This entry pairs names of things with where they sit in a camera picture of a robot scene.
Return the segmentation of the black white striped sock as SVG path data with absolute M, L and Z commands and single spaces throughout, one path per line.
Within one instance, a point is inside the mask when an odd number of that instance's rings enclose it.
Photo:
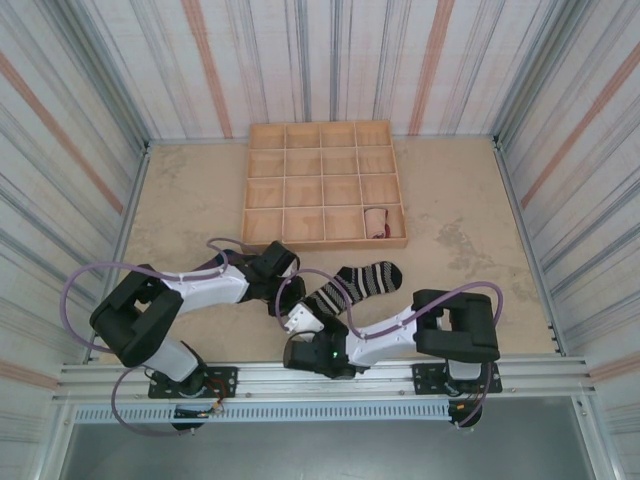
M 325 285 L 307 295 L 303 303 L 314 313 L 338 316 L 376 295 L 393 293 L 403 283 L 401 270 L 381 261 L 364 267 L 342 267 Z

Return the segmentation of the beige sock with red toe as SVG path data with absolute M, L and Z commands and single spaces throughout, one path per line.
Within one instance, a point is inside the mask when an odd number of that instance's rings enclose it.
M 386 239 L 391 236 L 388 224 L 388 210 L 383 207 L 372 207 L 364 210 L 364 226 L 367 239 Z

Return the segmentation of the wooden sixteen-compartment tray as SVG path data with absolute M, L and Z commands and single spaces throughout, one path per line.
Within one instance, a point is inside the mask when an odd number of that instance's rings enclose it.
M 366 238 L 364 210 L 372 207 L 388 210 L 389 238 Z M 297 251 L 405 247 L 390 122 L 252 125 L 242 240 Z

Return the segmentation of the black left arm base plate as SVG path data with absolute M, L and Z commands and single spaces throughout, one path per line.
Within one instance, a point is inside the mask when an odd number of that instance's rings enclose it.
M 233 398 L 237 387 L 237 367 L 198 366 L 185 380 L 176 382 L 153 372 L 148 397 L 151 399 Z

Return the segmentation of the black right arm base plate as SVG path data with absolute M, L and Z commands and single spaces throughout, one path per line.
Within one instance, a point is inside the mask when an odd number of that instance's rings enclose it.
M 496 364 L 462 363 L 445 360 L 436 363 L 418 363 L 411 366 L 416 395 L 461 395 L 503 391 Z

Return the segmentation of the aluminium enclosure frame post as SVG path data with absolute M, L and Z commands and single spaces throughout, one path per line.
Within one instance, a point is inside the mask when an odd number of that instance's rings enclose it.
M 134 180 L 132 182 L 128 201 L 125 205 L 124 213 L 121 217 L 120 229 L 117 235 L 116 244 L 114 247 L 112 260 L 113 262 L 123 262 L 124 256 L 127 250 L 127 245 L 129 242 L 135 214 L 138 208 L 139 199 L 141 195 L 141 190 L 144 184 L 145 176 L 148 171 L 150 156 L 152 153 L 152 146 L 149 142 L 144 145 L 144 148 L 141 153 L 140 163 L 136 170 L 136 174 L 134 176 Z M 98 304 L 111 292 L 111 290 L 116 286 L 118 279 L 118 270 L 117 269 L 108 269 L 104 282 L 103 282 L 103 290 L 101 293 L 100 300 L 98 300 Z M 90 363 L 92 360 L 99 357 L 100 352 L 95 349 L 85 348 L 85 355 L 81 364 Z
M 524 220 L 523 209 L 517 198 L 515 188 L 507 168 L 506 156 L 503 151 L 502 143 L 499 141 L 497 136 L 491 136 L 490 141 L 501 180 L 516 223 L 516 228 L 523 246 L 524 254 L 546 318 L 547 328 L 550 331 L 551 339 L 554 343 L 555 351 L 561 356 L 567 356 L 564 335 L 563 332 L 558 329 L 557 325 L 558 314 L 551 297 L 551 292 L 544 278 L 541 263 L 533 248 L 532 239 Z

